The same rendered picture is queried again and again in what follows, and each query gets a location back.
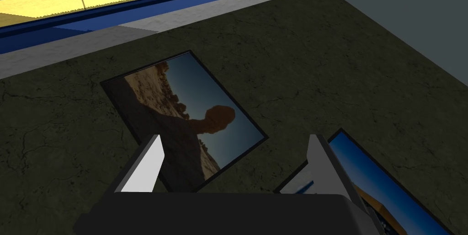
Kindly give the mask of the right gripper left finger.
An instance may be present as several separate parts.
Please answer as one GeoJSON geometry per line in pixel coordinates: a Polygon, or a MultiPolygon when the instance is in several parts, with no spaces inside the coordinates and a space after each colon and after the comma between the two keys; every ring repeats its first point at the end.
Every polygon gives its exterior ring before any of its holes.
{"type": "Polygon", "coordinates": [[[114,192],[152,192],[165,154],[159,135],[153,135],[131,163],[114,192]]]}

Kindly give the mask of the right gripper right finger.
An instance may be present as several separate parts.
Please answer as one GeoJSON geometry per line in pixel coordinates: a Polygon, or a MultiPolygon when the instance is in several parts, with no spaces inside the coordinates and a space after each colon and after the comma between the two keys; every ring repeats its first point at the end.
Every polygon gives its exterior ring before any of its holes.
{"type": "Polygon", "coordinates": [[[331,151],[323,137],[312,134],[309,137],[307,149],[308,170],[313,185],[307,194],[339,194],[355,204],[361,204],[362,199],[355,191],[349,177],[344,173],[341,164],[335,168],[333,161],[336,156],[331,151]]]}

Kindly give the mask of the framed blue sky picture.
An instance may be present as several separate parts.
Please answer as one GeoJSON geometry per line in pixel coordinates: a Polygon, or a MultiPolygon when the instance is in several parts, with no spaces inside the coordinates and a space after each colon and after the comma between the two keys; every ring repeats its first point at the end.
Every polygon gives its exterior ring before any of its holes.
{"type": "MultiPolygon", "coordinates": [[[[336,156],[335,168],[341,164],[362,199],[358,205],[368,211],[381,235],[454,235],[344,129],[324,141],[336,156]]],[[[306,158],[275,193],[307,194],[313,184],[306,158]]]]}

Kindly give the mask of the framed desert rock picture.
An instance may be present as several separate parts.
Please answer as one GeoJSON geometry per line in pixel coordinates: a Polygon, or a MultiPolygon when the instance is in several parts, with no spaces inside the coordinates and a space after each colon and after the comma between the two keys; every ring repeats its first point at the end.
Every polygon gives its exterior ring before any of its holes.
{"type": "Polygon", "coordinates": [[[192,51],[101,86],[137,143],[161,136],[169,192],[199,191],[268,139],[192,51]]]}

